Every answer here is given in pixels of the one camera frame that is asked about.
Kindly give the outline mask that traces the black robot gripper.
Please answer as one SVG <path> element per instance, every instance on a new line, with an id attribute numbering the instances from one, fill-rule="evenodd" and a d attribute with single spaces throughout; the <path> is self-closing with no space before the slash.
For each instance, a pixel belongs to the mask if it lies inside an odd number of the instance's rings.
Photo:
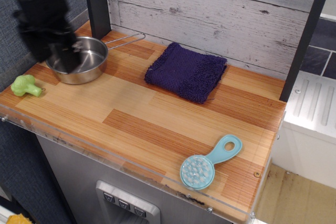
<path id="1" fill-rule="evenodd" d="M 37 61 L 52 56 L 52 67 L 71 73 L 80 64 L 77 37 L 66 21 L 66 0 L 17 0 L 20 9 L 14 12 L 24 43 Z"/>

